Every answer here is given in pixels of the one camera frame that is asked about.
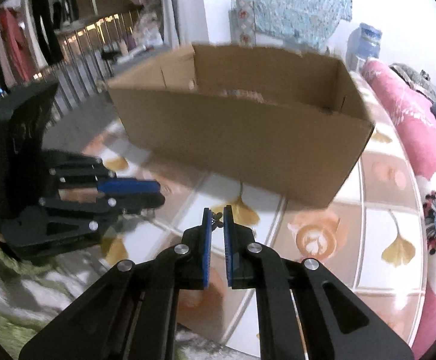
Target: red garment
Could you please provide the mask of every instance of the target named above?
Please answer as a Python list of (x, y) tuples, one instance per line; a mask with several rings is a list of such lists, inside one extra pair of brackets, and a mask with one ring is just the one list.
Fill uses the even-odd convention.
[(11, 61), (23, 81), (29, 81), (37, 73), (36, 66), (31, 57), (28, 41), (22, 28), (16, 19), (14, 9), (0, 9), (0, 24), (3, 32), (3, 40), (11, 50)]

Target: black device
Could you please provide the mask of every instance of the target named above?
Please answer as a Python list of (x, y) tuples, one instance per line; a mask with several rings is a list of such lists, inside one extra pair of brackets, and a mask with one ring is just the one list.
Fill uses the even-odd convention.
[[(211, 232), (224, 227), (228, 285), (255, 288), (263, 360), (413, 360), (411, 348), (315, 259), (282, 259), (230, 206), (154, 260), (123, 260), (32, 338), (20, 360), (172, 360), (180, 290), (208, 285)], [(301, 340), (298, 319), (305, 346)]]
[[(34, 83), (0, 101), (0, 233), (25, 260), (95, 245), (121, 214), (164, 204), (156, 181), (117, 178), (99, 158), (42, 148), (57, 88)], [(95, 203), (59, 198), (73, 188), (100, 196)]]

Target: open cardboard box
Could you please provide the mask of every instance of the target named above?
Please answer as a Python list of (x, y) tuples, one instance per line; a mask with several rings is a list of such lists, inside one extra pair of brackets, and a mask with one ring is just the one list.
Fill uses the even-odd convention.
[(343, 63), (318, 54), (196, 44), (108, 85), (134, 145), (317, 208), (374, 129)]

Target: silver screw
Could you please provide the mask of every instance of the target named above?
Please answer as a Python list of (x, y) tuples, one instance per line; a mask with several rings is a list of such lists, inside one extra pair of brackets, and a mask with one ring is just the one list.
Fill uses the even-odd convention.
[(246, 249), (248, 249), (251, 253), (259, 253), (263, 250), (262, 246), (256, 242), (249, 244)]
[(178, 244), (175, 246), (175, 253), (176, 254), (186, 254), (190, 251), (190, 248), (188, 245), (185, 244)]
[(96, 221), (91, 221), (89, 227), (90, 227), (90, 230), (91, 230), (91, 231), (96, 231), (96, 230), (98, 230), (98, 222), (96, 222)]
[(118, 263), (118, 270), (121, 272), (127, 272), (133, 267), (133, 261), (130, 259), (124, 259)]
[(307, 267), (308, 269), (310, 269), (312, 271), (316, 271), (320, 266), (320, 263), (316, 259), (306, 259), (304, 264), (305, 264), (305, 267)]

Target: pink bedding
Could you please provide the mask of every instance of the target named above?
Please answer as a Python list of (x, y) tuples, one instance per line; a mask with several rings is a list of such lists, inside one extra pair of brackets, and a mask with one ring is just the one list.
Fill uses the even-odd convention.
[[(396, 127), (425, 202), (425, 196), (436, 191), (436, 119), (430, 111), (431, 103), (378, 60), (368, 61), (362, 75)], [(428, 283), (421, 321), (412, 346), (417, 359), (436, 340), (436, 243), (430, 242), (429, 236), (430, 233)]]

